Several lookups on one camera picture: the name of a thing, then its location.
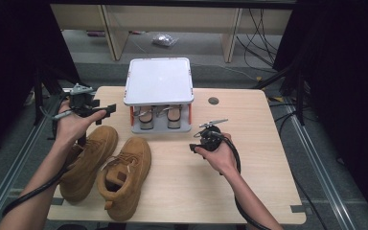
black stand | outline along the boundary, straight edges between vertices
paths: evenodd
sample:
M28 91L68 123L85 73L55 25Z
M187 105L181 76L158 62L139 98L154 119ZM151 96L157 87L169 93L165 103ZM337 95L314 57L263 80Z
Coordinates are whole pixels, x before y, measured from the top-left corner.
M315 19L313 25L310 27L307 35L303 40L297 55L293 59L290 66L279 71L277 74L264 80L252 89L262 89L273 82L286 77L283 82L280 92L282 95L289 95L294 89L297 92L297 105L296 116L300 121L300 124L304 125L303 119L303 101L304 101L304 81L310 74L312 65L320 55L321 47L323 44L323 35L327 30L327 25L334 18L335 6L332 0L326 3L325 7L319 7L320 11L318 17Z

wooden table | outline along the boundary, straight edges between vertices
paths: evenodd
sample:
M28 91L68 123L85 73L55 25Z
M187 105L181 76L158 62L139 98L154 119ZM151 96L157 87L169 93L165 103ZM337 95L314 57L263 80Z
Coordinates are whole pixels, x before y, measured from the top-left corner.
M232 135L240 154L241 174L267 209L282 224L302 224L305 213L293 213L301 206L276 126L264 92L247 89L195 88L193 123L189 132L134 134L129 107L124 105L124 87L101 87L96 99L101 106L117 104L117 111L103 120L119 133L118 154L125 141L142 136L149 141L152 162L135 215L129 221L176 223L245 223L239 214L231 187L207 161L189 149L199 143L193 137L198 126L227 118L221 131ZM212 105L208 99L216 97ZM96 128L91 126L87 133ZM61 197L57 188L55 197ZM113 221L104 209L104 199L94 184L90 195L77 205L64 200L52 205L48 219Z

shoe tongue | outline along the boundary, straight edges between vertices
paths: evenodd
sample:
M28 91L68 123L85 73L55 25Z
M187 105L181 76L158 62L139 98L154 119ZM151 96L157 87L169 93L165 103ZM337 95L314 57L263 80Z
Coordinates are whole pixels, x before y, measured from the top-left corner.
M108 169L106 180L113 184L123 186L125 181L127 180L127 174L127 165L118 164Z

brown boot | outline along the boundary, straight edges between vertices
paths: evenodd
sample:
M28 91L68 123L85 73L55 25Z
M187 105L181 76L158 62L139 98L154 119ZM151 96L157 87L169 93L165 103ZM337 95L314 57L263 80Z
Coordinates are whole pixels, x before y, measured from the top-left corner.
M59 190L67 201L79 202L88 196L98 168L112 155L117 143L118 133L111 126L99 126L88 135L82 152L59 180ZM78 146L72 148L68 161L75 158L75 151L79 151Z
M150 165L149 144L140 137L128 139L119 155L106 160L98 173L97 185L112 219L124 221L133 216Z

shoe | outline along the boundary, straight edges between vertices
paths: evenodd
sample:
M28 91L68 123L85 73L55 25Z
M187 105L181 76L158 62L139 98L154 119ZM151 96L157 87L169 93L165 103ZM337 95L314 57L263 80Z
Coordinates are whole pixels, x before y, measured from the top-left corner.
M167 127L180 128L181 127L181 105L171 105L167 112Z
M152 106L141 106L139 111L139 121L141 129L153 128L153 108Z
M72 147L66 159L68 171L59 180L59 190L65 200L79 202L88 196L98 169L112 155L117 143L115 128L99 126L87 136L83 147Z
M104 208L112 219L125 221L136 212L150 165L149 144L140 137L129 138L121 152L103 164L97 186L105 200Z

